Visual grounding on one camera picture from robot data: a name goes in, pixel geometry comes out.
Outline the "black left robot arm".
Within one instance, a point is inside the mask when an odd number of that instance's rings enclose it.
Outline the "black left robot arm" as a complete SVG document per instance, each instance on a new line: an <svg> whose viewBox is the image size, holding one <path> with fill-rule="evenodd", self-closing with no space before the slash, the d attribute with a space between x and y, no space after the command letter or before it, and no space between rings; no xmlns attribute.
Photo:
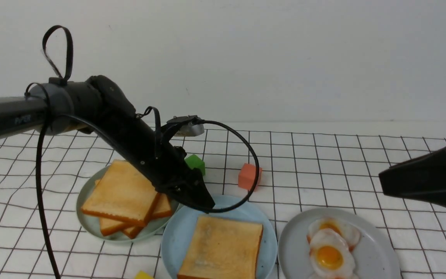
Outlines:
<svg viewBox="0 0 446 279"><path fill-rule="evenodd" d="M185 127L216 125L243 141L250 154L257 154L236 130L217 121L197 116L178 117L161 124L159 110L149 106L138 113L122 90L105 76L92 76L85 82L52 77L48 83L31 83L23 96L0 97L0 138L39 130L36 164L41 176L45 135L73 130L96 133L113 150L132 163L153 182L161 193L205 213L235 210L247 202L257 187L255 173L251 189L239 202L217 209L202 172L191 170L182 148L169 141ZM385 195L429 202L446 208L446 146L401 163L390 161L381 170L368 170L376 176Z"/></svg>

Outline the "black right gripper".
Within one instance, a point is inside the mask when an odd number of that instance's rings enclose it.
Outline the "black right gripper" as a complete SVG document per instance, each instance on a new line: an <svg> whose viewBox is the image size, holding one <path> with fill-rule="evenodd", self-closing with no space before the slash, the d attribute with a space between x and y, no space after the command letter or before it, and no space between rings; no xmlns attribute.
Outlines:
<svg viewBox="0 0 446 279"><path fill-rule="evenodd" d="M436 204L446 208L446 146L389 167L379 173L379 181L386 195L436 195Z"/></svg>

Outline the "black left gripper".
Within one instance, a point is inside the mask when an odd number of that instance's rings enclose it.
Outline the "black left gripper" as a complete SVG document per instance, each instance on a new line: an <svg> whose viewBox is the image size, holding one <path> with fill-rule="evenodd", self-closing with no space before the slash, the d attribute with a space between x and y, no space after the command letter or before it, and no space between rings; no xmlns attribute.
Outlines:
<svg viewBox="0 0 446 279"><path fill-rule="evenodd" d="M186 152L170 143L173 138L161 125L157 109L153 113L154 129L142 114L110 109L97 122L97 133L125 160L142 173L161 193L165 193L194 210L213 212L215 202L205 188L200 170L191 169L185 162Z"/></svg>

